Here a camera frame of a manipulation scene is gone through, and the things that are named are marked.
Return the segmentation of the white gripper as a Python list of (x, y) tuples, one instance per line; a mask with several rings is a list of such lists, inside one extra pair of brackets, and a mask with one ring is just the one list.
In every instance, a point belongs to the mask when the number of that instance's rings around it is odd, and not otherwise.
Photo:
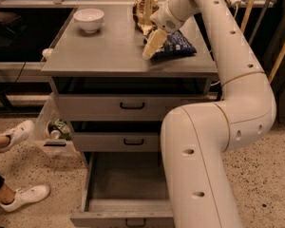
[(167, 0), (150, 16), (150, 19), (158, 29), (152, 31), (148, 37), (142, 52), (144, 60), (151, 59), (164, 44), (167, 39), (167, 33), (173, 33), (183, 26), (187, 19), (187, 14), (178, 4), (172, 4)]

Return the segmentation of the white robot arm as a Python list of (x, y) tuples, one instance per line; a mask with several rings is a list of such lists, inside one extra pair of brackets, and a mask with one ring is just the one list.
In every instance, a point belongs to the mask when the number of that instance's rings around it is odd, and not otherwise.
[(142, 56), (202, 15), (217, 64), (222, 98), (170, 111), (161, 125), (161, 155), (175, 228), (243, 228), (222, 152), (254, 143), (272, 127), (276, 101), (262, 66), (224, 0), (166, 0)]

